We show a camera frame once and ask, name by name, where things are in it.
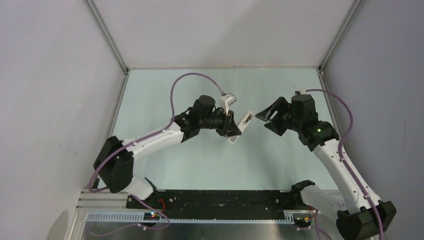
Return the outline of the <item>white remote control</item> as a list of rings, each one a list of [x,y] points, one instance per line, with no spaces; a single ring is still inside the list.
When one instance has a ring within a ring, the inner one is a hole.
[[[245,125],[245,124],[243,124],[243,121],[244,121],[244,119],[245,119],[245,117],[246,117],[246,115],[248,115],[248,114],[251,114],[252,115],[252,117],[251,117],[251,120],[249,121],[249,123],[247,124],[247,125]],[[245,130],[246,130],[246,128],[249,126],[249,124],[250,124],[250,122],[252,121],[252,119],[254,118],[254,113],[251,111],[251,110],[249,110],[249,111],[247,111],[244,115],[243,115],[243,117],[242,117],[242,119],[239,121],[239,123],[237,124],[237,126],[238,126],[238,128],[241,130],[241,132],[243,133]],[[231,144],[234,144],[239,138],[241,137],[241,135],[240,136],[233,136],[233,137],[228,137],[227,138],[227,141],[229,142],[229,143],[231,143]]]

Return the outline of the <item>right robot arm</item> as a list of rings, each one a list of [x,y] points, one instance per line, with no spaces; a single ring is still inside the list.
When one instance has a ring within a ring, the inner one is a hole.
[[[282,136],[287,130],[298,134],[300,142],[322,162],[341,198],[321,190],[312,181],[292,186],[291,204],[297,209],[310,206],[335,222],[345,240],[366,240],[384,233],[397,210],[391,201],[383,201],[366,183],[350,160],[340,136],[331,123],[319,120],[315,100],[297,92],[287,101],[279,97],[256,118],[264,127]]]

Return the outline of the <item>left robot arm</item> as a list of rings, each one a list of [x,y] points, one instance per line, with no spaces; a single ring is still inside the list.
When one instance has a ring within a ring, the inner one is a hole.
[[[202,129],[214,130],[225,138],[240,136],[242,131],[229,109],[236,100],[233,94],[226,93],[216,107],[211,96],[201,95],[192,107],[176,115],[163,128],[126,140],[109,137],[94,161],[94,177],[100,177],[110,193],[126,192],[137,197],[145,208],[153,208],[158,202],[156,187],[147,178],[134,175],[135,164],[159,150],[196,137]]]

